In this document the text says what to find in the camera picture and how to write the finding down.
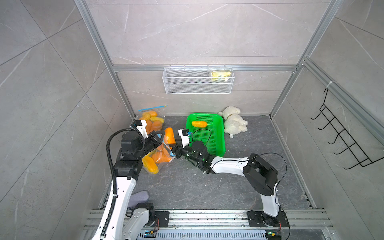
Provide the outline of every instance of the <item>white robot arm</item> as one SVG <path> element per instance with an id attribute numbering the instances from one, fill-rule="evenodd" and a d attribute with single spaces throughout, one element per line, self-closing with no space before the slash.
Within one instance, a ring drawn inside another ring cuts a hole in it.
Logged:
<path id="1" fill-rule="evenodd" d="M 141 204 L 133 210 L 128 223 L 123 227 L 129 198 L 136 185 L 142 168 L 141 159 L 158 147 L 164 138 L 164 131 L 145 131 L 143 120 L 134 122 L 133 129 L 122 129 L 114 133 L 107 142 L 107 156 L 111 167 L 113 187 L 101 219 L 100 225 L 92 240 L 135 240 L 143 227 L 155 224 L 155 213 L 152 204 Z M 123 135 L 121 141 L 122 154 L 120 160 L 112 164 L 109 143 L 111 139 L 122 131 L 129 131 Z M 276 195 L 277 170 L 257 154 L 243 158 L 224 158 L 212 156 L 202 141 L 195 141 L 189 145 L 190 132 L 180 129 L 182 144 L 170 144 L 176 158 L 184 156 L 200 170 L 209 174 L 230 173 L 244 176 L 253 189 L 260 193 L 263 202 L 263 218 L 274 221 L 280 212 L 280 205 Z"/>

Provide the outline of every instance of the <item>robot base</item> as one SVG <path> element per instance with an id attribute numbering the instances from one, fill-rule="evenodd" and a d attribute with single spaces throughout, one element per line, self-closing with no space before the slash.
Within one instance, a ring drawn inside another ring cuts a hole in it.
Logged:
<path id="1" fill-rule="evenodd" d="M 279 214 L 274 218 L 263 211 L 248 211 L 248 223 L 250 227 L 289 227 L 287 216 L 284 211 L 279 211 Z"/>

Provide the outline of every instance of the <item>white stuffed toy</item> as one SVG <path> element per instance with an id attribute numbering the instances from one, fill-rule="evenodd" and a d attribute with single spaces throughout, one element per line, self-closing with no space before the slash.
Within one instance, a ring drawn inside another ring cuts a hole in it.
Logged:
<path id="1" fill-rule="evenodd" d="M 246 127 L 248 121 L 243 120 L 243 118 L 239 115 L 240 109 L 234 106 L 229 106 L 218 114 L 223 116 L 225 120 L 224 132 L 229 133 L 230 137 L 232 137 L 233 134 L 248 131 Z"/>

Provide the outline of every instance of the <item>marble floor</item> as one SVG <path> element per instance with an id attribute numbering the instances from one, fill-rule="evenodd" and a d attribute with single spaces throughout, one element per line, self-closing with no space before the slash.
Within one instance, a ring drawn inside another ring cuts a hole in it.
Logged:
<path id="1" fill-rule="evenodd" d="M 186 116 L 168 116 L 163 129 L 185 128 Z M 267 116 L 244 116 L 248 131 L 229 138 L 225 135 L 225 157 L 248 157 L 251 153 L 276 152 L 283 148 Z M 279 179 L 285 163 L 277 155 L 263 156 L 278 170 Z M 288 163 L 288 172 L 278 186 L 278 199 L 284 209 L 308 209 L 297 178 Z M 141 171 L 135 192 L 146 190 L 149 202 L 157 209 L 261 209 L 260 195 L 248 181 L 234 174 L 204 174 L 184 158 L 163 166 L 156 175 Z"/>

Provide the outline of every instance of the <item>wall-mounted wire basket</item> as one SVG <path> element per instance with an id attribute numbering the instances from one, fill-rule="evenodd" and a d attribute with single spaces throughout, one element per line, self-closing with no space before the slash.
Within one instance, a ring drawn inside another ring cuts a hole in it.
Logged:
<path id="1" fill-rule="evenodd" d="M 230 71 L 231 75 L 212 78 L 213 71 Z M 231 93 L 235 76 L 230 67 L 166 67 L 163 71 L 167 94 Z"/>

